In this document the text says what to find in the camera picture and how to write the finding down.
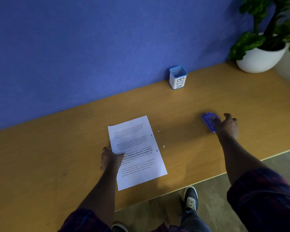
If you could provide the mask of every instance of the table top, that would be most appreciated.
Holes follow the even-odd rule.
[[[181,89],[161,81],[0,130],[0,231],[59,229],[102,174],[107,127],[144,115],[168,174],[117,191],[116,210],[224,173],[205,112],[238,118],[239,142],[259,159],[290,149],[290,84],[273,70],[218,64]]]

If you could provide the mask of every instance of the sneaker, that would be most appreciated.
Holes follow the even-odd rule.
[[[123,224],[114,223],[112,225],[112,232],[128,232],[128,230]]]
[[[197,190],[193,186],[185,188],[182,199],[185,204],[184,210],[187,208],[191,208],[196,212],[198,211],[198,194]]]

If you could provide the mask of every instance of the sheet of paper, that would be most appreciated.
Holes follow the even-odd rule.
[[[112,151],[126,153],[117,174],[118,190],[168,174],[147,116],[108,127]]]

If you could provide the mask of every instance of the white shoe sole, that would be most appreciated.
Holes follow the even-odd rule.
[[[193,188],[194,191],[195,191],[195,194],[197,195],[197,198],[198,198],[198,193],[197,193],[197,190],[193,187],[193,186],[189,186],[189,187],[186,187],[185,190],[184,190],[184,194],[182,195],[182,200],[185,202],[185,195],[186,195],[186,192],[189,188]]]
[[[113,225],[112,225],[112,228],[113,228],[113,226],[118,226],[118,227],[122,228],[125,232],[128,232],[128,229],[127,229],[124,225],[122,225],[122,224],[120,224],[120,223],[115,223],[115,224],[113,224]]]

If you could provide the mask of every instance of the small bin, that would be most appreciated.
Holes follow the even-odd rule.
[[[184,87],[188,72],[183,66],[170,68],[170,85],[172,89],[179,89]]]

